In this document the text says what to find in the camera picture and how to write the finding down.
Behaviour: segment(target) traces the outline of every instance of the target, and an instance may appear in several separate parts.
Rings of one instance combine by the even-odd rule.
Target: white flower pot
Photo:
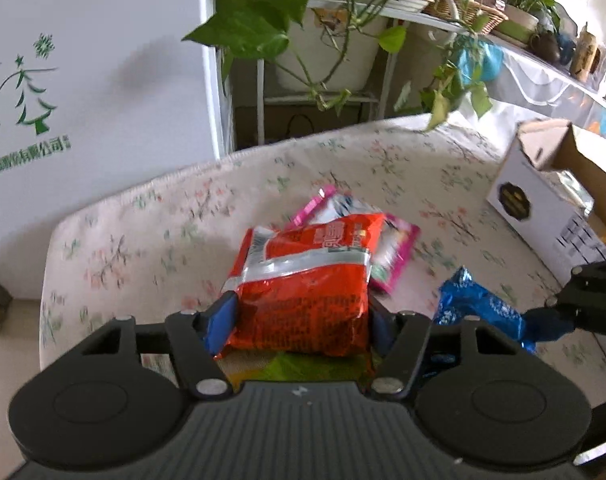
[[[517,9],[511,5],[506,5],[504,13],[507,15],[508,20],[499,23],[493,28],[491,34],[499,36],[521,48],[526,48],[532,34],[537,30],[539,20],[524,10]]]
[[[339,20],[341,19],[340,14],[328,14],[328,18],[334,16]],[[365,32],[376,36],[383,31],[386,23],[386,18],[378,17],[366,25]],[[303,69],[296,58],[296,52],[303,59],[312,80],[317,82],[323,79],[338,59],[339,52],[331,46],[331,41],[327,35],[322,38],[322,34],[323,27],[316,15],[311,9],[306,10],[303,16],[303,28],[293,24],[289,29],[288,35],[292,48],[280,54],[277,57],[277,62],[305,79]],[[337,39],[337,44],[339,48],[343,47],[343,43],[339,39]],[[339,91],[347,88],[352,92],[362,90],[368,80],[369,72],[372,70],[378,49],[379,42],[376,38],[370,38],[358,32],[351,32],[347,57],[330,81],[326,83],[327,89]],[[283,70],[277,68],[276,75],[279,85],[285,89],[296,92],[307,90],[306,85]]]

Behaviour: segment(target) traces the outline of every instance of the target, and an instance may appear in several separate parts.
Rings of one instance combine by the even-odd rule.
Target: plant stand
[[[309,0],[307,6],[313,9],[338,9],[344,1],[340,0]],[[407,27],[410,23],[421,23],[422,25],[428,25],[429,27],[438,28],[451,33],[465,33],[465,29],[454,23],[448,23],[440,18],[429,16],[428,14],[422,14],[419,12],[409,12],[407,10],[394,9],[391,7],[384,7],[381,10],[381,16],[385,18],[392,18],[393,24],[398,25],[400,22]],[[383,83],[381,88],[381,94],[377,98],[370,92],[359,92],[348,99],[350,103],[367,103],[368,104],[368,121],[374,119],[385,118],[385,108],[387,107],[387,101],[389,99],[389,89],[392,83],[392,77],[394,75],[394,69],[397,63],[398,54],[388,54],[387,61],[385,63],[385,73],[383,77]],[[279,104],[292,104],[292,103],[303,103],[312,101],[307,97],[305,92],[291,92],[278,96],[266,96],[265,95],[265,62],[259,59],[256,62],[256,120],[257,120],[257,143],[259,146],[265,144],[265,105],[279,105]]]

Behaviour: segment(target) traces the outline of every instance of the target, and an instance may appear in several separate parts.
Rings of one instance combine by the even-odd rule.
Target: red snack bag
[[[346,356],[368,348],[368,280],[384,214],[249,229],[223,290],[239,297],[228,345]]]
[[[349,214],[380,213],[381,209],[340,193],[335,186],[323,186],[318,194],[290,221],[286,229],[309,224],[325,224]],[[385,214],[385,224],[377,250],[372,254],[369,285],[391,294],[403,268],[411,259],[412,247],[421,230],[400,218]]]

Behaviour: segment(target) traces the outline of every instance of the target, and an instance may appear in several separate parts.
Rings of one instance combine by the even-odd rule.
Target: white box
[[[544,170],[571,171],[594,198],[589,220]],[[597,235],[606,227],[606,139],[566,120],[520,123],[488,202],[565,285],[573,267],[606,260]],[[606,353],[606,336],[597,339]]]

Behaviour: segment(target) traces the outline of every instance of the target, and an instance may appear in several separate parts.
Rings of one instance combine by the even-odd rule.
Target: metal shelf
[[[313,9],[339,9],[345,5],[344,0],[308,0],[307,6]],[[363,8],[366,4],[356,3],[357,7]],[[456,14],[455,19],[458,19],[457,9],[451,5],[453,12]],[[449,23],[445,20],[429,16],[428,14],[422,14],[420,12],[412,10],[397,9],[395,7],[384,7],[381,10],[380,16],[384,18],[394,19],[394,25],[398,25],[400,21],[407,27],[410,23],[420,23],[421,25],[427,25],[428,27],[438,28],[451,34],[466,33],[465,28],[455,23]],[[350,102],[362,102],[371,103],[369,106],[369,120],[374,119],[373,110],[377,108],[378,119],[383,119],[385,116],[385,106],[387,105],[387,99],[389,97],[389,87],[392,82],[392,76],[395,65],[397,63],[398,54],[388,54],[387,62],[385,64],[385,74],[383,78],[383,84],[381,89],[381,97],[377,99],[373,94],[368,92],[362,92],[361,94],[355,94],[350,97]],[[258,126],[258,144],[262,145],[265,143],[265,105],[266,104],[285,104],[285,103],[300,103],[308,102],[310,99],[304,92],[289,92],[283,91],[283,94],[276,96],[266,97],[265,92],[265,62],[259,59],[256,64],[257,70],[257,126]]]

